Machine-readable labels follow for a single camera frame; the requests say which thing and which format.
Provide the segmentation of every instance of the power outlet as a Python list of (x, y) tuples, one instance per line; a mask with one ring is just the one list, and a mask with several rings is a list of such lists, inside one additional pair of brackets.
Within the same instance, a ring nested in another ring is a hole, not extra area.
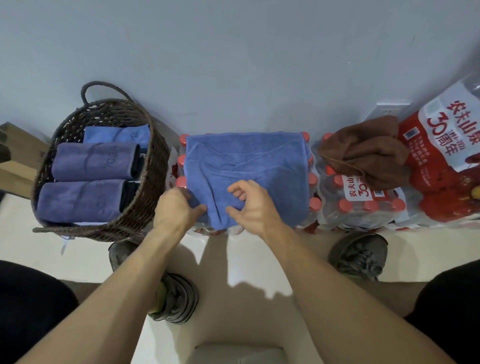
[(398, 116), (409, 106), (409, 102), (377, 102), (363, 120), (376, 119), (387, 115)]

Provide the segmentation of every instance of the gray sneaker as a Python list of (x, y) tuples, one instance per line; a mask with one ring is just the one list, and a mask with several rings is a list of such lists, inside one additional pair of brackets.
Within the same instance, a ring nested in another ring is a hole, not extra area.
[(340, 273), (378, 280), (387, 259), (388, 243), (382, 235), (354, 232), (341, 239), (328, 255)]
[[(108, 248), (108, 258), (114, 272), (137, 247), (137, 244), (129, 240), (122, 240)], [(184, 324), (197, 307), (199, 299), (197, 287), (180, 274), (167, 272), (162, 277), (162, 283), (167, 288), (163, 308), (160, 312), (148, 315), (155, 321), (166, 320), (172, 324)]]

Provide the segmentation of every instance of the barcode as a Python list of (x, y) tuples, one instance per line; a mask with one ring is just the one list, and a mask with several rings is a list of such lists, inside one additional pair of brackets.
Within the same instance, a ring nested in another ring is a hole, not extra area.
[(405, 139), (409, 140), (418, 134), (420, 134), (420, 130), (417, 127), (415, 127), (407, 131), (405, 134), (403, 134), (403, 136), (405, 137)]
[(432, 101), (430, 101), (428, 104), (426, 104), (423, 107), (423, 111), (428, 116), (432, 116), (432, 115), (436, 115), (443, 108), (444, 107), (443, 107), (442, 103), (440, 102), (440, 99), (437, 97), (437, 98), (434, 98)]

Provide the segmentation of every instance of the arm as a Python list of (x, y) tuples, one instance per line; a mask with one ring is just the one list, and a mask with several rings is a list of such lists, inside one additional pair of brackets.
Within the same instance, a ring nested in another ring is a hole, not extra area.
[(430, 338), (305, 246), (260, 185), (239, 181), (228, 191), (246, 203), (242, 211), (229, 206), (227, 212), (278, 259), (325, 363), (454, 364)]
[(206, 211), (191, 209), (184, 194), (174, 188), (160, 197), (142, 244), (18, 363), (130, 363), (170, 253)]

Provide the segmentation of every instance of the hand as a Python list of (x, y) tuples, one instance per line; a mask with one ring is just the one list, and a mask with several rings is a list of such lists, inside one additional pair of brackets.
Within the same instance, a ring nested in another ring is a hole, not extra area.
[(266, 189), (255, 181), (238, 181), (228, 189), (235, 197), (245, 201), (242, 211), (228, 206), (226, 211), (239, 225), (265, 240), (266, 232), (280, 227), (283, 221)]
[(185, 188), (175, 187), (164, 192), (156, 205), (153, 226), (160, 225), (184, 233), (207, 211), (207, 206), (190, 208), (187, 199), (190, 194)]

